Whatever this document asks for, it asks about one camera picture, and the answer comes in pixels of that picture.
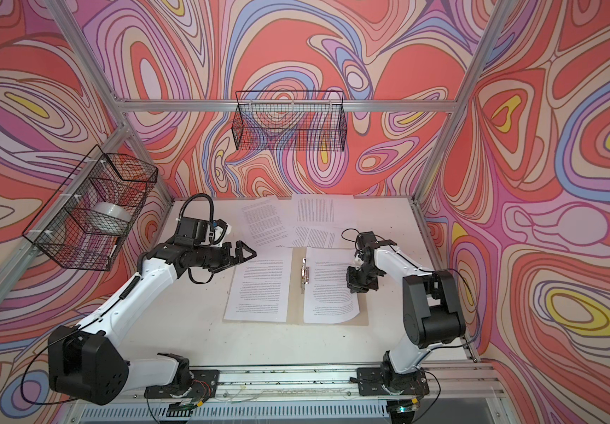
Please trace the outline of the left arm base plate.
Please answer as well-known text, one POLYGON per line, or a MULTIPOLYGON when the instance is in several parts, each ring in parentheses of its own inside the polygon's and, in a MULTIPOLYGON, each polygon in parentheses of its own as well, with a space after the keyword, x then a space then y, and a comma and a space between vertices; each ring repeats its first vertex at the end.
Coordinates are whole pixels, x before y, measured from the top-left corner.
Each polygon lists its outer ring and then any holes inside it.
POLYGON ((171 383, 146 388, 145 399, 208 400, 216 396, 220 371, 182 367, 171 383))

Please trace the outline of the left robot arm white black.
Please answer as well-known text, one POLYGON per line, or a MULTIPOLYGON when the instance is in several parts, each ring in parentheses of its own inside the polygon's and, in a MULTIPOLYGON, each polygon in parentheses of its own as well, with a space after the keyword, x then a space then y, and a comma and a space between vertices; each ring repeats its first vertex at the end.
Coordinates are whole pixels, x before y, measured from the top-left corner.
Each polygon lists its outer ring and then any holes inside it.
POLYGON ((193 269, 216 275, 255 259, 242 241, 222 245, 161 243, 139 258, 133 274, 101 307, 48 338, 50 389, 98 406, 129 390, 161 390, 186 396, 194 384, 188 358, 175 353, 134 360, 121 352, 131 327, 153 301, 193 269))

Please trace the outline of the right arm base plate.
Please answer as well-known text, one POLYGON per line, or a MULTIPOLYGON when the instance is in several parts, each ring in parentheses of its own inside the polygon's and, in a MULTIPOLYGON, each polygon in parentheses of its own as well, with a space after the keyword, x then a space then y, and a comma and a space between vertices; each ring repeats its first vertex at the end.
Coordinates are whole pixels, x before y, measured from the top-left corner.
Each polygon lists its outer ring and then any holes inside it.
POLYGON ((430 394, 428 379, 422 369, 398 374, 389 363, 375 367, 358 367, 356 375, 349 381, 357 385, 359 394, 363 397, 411 395, 422 399, 430 394))

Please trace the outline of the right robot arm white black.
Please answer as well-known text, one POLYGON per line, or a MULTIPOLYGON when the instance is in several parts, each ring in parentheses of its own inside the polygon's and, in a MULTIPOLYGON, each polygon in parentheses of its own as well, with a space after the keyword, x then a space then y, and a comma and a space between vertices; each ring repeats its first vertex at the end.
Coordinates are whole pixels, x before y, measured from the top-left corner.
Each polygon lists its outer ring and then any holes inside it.
POLYGON ((432 352, 450 348, 464 336, 466 320, 451 272, 425 269, 392 247, 363 247, 355 252, 347 269, 350 292, 376 291, 379 277, 390 277, 401 288, 404 336, 386 353, 391 372, 414 373, 432 352))

